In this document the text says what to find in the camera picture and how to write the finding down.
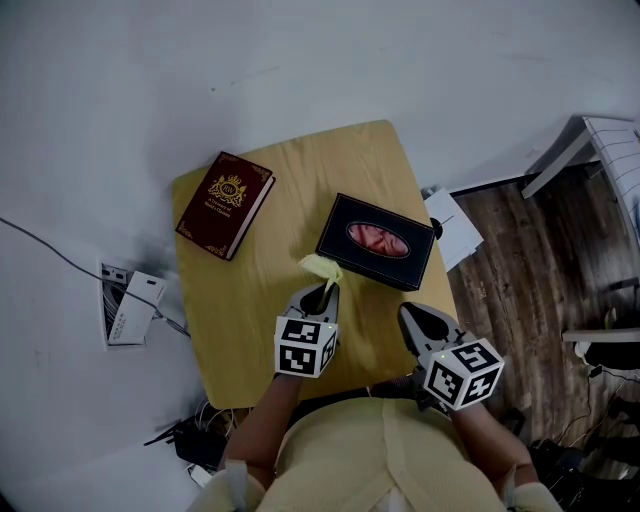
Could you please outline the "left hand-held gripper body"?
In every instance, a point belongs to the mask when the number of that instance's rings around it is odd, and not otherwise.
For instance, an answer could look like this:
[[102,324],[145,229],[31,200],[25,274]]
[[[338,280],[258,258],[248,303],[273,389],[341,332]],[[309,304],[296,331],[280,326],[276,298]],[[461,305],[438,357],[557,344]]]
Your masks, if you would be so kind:
[[335,355],[340,328],[318,314],[302,314],[291,306],[276,319],[275,372],[318,378]]

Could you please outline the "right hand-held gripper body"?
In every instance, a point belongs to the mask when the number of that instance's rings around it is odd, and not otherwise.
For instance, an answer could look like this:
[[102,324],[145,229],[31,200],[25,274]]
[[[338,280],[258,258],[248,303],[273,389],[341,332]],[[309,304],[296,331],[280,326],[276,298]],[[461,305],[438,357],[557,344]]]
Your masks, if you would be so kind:
[[431,342],[412,374],[419,390],[454,411],[488,398],[504,368],[504,360],[486,339],[464,332],[462,342]]

